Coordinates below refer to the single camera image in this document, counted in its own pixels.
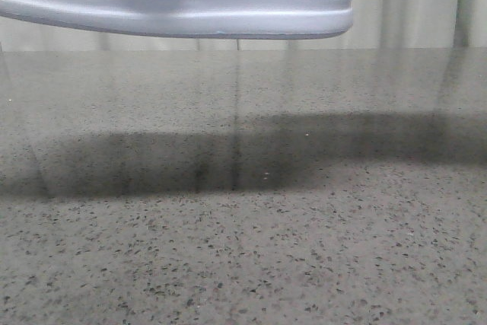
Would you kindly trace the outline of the white pleated curtain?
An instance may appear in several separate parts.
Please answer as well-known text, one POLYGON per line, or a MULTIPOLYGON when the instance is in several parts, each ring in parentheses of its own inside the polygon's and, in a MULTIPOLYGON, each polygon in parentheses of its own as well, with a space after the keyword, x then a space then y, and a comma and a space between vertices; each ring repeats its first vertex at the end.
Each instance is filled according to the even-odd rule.
POLYGON ((252 41, 131 37, 4 18, 5 51, 375 49, 486 45, 486 0, 353 0, 354 24, 325 40, 252 41))

